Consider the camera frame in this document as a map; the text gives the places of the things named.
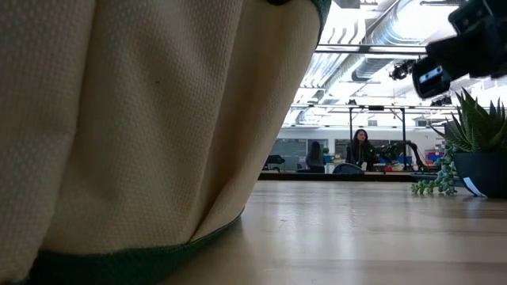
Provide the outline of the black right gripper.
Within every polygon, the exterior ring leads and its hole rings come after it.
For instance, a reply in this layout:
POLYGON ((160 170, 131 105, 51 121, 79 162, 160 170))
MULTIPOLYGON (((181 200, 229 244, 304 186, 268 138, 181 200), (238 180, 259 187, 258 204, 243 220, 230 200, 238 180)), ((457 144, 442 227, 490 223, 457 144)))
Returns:
POLYGON ((414 89, 421 99, 449 91, 449 75, 507 75, 507 0, 466 0, 449 14, 448 22, 456 35, 428 44, 428 57, 412 66, 414 89))

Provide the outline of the beige green gardening bag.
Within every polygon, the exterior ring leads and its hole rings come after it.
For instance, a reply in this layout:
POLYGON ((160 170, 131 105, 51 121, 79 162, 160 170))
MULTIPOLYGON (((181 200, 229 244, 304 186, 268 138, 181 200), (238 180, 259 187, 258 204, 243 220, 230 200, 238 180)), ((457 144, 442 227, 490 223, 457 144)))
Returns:
POLYGON ((238 220, 332 0, 0 0, 0 285, 158 285, 238 220))

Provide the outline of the person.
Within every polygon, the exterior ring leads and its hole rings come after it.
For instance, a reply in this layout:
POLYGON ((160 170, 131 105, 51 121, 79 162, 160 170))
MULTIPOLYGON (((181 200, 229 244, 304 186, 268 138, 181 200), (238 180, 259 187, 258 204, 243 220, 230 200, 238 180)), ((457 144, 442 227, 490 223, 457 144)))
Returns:
POLYGON ((307 170, 311 173, 324 173, 325 172, 325 159, 321 145, 314 141, 311 144, 310 150, 305 158, 307 170))
POLYGON ((364 129, 357 129, 352 142, 347 147, 347 163, 361 167, 366 164, 365 169, 372 171, 375 163, 378 162, 375 147, 368 140, 368 133, 364 129))

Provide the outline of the dark office chair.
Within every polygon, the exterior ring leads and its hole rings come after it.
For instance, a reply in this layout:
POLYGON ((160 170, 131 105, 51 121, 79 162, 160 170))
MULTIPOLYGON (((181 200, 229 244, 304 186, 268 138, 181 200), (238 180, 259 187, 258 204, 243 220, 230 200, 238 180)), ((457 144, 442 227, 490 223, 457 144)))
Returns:
POLYGON ((361 167, 351 163, 341 163, 336 165, 333 174, 340 175, 364 175, 364 171, 361 167))

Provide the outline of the black background rig frame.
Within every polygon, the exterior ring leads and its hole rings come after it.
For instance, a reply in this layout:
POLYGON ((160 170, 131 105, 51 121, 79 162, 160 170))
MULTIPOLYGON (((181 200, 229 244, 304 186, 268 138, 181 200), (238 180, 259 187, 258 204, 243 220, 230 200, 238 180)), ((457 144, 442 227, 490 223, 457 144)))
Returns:
POLYGON ((270 154, 285 163, 280 172, 309 172, 305 158, 311 144, 321 145, 325 172, 347 163, 347 147, 357 129, 368 133, 378 162, 364 172, 431 172, 436 163, 425 160, 427 150, 444 152, 443 139, 434 132, 444 128, 449 107, 354 104, 294 104, 290 107, 270 154))

